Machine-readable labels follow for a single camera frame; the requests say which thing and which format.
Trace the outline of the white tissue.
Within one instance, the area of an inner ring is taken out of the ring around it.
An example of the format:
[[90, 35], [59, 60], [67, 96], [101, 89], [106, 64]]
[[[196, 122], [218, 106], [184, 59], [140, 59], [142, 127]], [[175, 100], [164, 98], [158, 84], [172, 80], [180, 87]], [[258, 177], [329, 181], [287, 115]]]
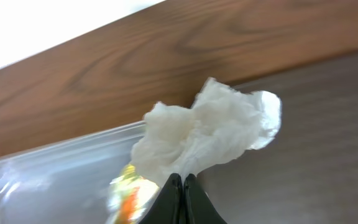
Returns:
[[168, 177], [197, 175], [270, 144], [281, 127], [282, 102], [269, 91], [241, 93], [209, 78], [191, 108], [161, 101], [144, 114], [144, 137], [131, 150], [142, 177], [163, 186]]

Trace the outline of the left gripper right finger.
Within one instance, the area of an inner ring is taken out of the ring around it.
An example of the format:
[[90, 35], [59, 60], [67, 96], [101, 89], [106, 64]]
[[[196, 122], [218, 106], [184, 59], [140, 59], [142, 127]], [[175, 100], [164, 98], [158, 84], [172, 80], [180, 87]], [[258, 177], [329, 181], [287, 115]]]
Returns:
[[209, 200], [194, 174], [184, 183], [185, 220], [187, 224], [227, 224]]

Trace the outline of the yellow green snack wrapper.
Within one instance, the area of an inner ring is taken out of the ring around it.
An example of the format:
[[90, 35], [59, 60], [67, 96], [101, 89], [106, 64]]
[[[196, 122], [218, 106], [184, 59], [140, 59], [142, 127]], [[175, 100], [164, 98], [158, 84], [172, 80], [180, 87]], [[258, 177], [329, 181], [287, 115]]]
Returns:
[[137, 223], [148, 210], [149, 203], [158, 190], [159, 187], [154, 182], [143, 178], [133, 165], [127, 164], [109, 184], [109, 218], [105, 224]]

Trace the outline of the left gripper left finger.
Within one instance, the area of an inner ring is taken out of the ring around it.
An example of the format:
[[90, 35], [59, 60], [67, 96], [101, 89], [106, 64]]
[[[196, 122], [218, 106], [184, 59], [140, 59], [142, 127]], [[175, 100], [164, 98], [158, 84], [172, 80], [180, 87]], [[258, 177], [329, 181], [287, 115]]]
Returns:
[[139, 224], [178, 224], [182, 193], [183, 184], [180, 175], [171, 174]]

